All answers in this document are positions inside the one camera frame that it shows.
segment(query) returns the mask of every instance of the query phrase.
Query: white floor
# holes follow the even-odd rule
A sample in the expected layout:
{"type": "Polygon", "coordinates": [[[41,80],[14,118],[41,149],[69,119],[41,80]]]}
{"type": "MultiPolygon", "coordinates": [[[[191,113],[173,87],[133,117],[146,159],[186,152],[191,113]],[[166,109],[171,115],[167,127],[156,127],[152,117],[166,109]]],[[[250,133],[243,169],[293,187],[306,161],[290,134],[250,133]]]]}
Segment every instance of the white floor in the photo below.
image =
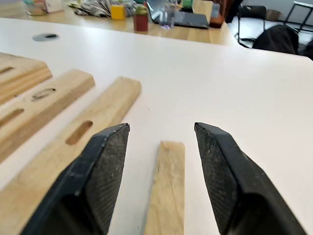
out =
{"type": "MultiPolygon", "coordinates": [[[[265,29],[270,28],[277,24],[283,24],[282,22],[265,22],[265,29]]],[[[296,24],[288,24],[289,26],[299,27],[296,24]]],[[[238,32],[238,18],[235,17],[232,23],[228,24],[228,27],[233,35],[238,32]]],[[[263,32],[263,20],[253,18],[242,18],[240,20],[240,37],[241,38],[257,38],[263,32]]],[[[307,44],[313,39],[313,33],[301,31],[299,33],[299,43],[307,44]]]]}

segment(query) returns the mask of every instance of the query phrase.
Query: bottle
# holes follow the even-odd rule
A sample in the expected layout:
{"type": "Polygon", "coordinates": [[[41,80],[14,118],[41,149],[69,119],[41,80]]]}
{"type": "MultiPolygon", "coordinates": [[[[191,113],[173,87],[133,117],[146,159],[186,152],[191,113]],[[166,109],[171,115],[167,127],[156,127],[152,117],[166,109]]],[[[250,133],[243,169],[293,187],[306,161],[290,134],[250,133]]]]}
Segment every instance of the bottle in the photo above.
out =
{"type": "Polygon", "coordinates": [[[210,27],[220,28],[225,20],[227,0],[213,0],[210,27]]]}

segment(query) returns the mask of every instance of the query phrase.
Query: oval slot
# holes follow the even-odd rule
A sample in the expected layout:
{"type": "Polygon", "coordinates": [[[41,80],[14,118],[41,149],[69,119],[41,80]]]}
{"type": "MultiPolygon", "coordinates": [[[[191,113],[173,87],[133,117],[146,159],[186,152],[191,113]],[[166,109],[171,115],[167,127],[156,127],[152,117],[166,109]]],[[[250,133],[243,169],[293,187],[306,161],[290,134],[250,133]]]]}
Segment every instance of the oval slot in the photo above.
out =
{"type": "Polygon", "coordinates": [[[9,123],[12,119],[16,118],[18,115],[24,112],[24,109],[16,109],[9,114],[7,114],[4,118],[0,120],[0,127],[3,127],[5,124],[9,123]]]}
{"type": "Polygon", "coordinates": [[[52,93],[56,92],[55,88],[46,88],[43,89],[39,92],[36,92],[35,94],[32,95],[32,100],[31,101],[37,101],[37,100],[41,100],[49,95],[51,95],[52,93]]]}
{"type": "Polygon", "coordinates": [[[84,121],[74,132],[73,134],[65,141],[68,145],[76,144],[79,139],[89,130],[93,125],[92,121],[84,121]]]}
{"type": "Polygon", "coordinates": [[[5,68],[2,68],[2,69],[0,69],[0,74],[1,73],[5,73],[5,72],[8,72],[8,71],[10,71],[10,70],[12,70],[13,69],[13,67],[5,67],[5,68]]]}

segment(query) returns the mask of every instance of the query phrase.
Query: wooden plank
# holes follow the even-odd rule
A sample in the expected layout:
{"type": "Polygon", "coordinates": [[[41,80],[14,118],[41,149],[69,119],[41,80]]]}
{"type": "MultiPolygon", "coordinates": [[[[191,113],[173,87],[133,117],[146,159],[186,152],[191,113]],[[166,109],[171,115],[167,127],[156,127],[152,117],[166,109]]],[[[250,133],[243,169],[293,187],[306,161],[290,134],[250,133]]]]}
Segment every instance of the wooden plank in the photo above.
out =
{"type": "Polygon", "coordinates": [[[145,235],[184,234],[185,146],[161,142],[145,235]]]}
{"type": "Polygon", "coordinates": [[[140,92],[140,82],[117,79],[0,192],[1,235],[21,232],[60,172],[92,135],[119,124],[140,92]]]}
{"type": "Polygon", "coordinates": [[[71,70],[3,110],[0,114],[0,163],[93,86],[91,74],[71,70]]]}
{"type": "Polygon", "coordinates": [[[52,76],[42,61],[0,52],[0,104],[52,76]]]}

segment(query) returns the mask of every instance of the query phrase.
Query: round hole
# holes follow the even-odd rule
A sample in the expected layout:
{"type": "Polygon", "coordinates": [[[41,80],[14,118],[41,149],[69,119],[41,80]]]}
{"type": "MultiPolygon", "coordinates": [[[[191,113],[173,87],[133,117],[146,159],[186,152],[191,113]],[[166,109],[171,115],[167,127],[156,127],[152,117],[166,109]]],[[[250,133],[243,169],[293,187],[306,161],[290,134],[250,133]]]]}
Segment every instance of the round hole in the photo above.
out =
{"type": "Polygon", "coordinates": [[[33,40],[36,42],[46,42],[46,41],[51,41],[51,40],[55,40],[58,38],[59,38],[59,35],[55,33],[43,33],[43,34],[35,35],[33,37],[33,40]]]}

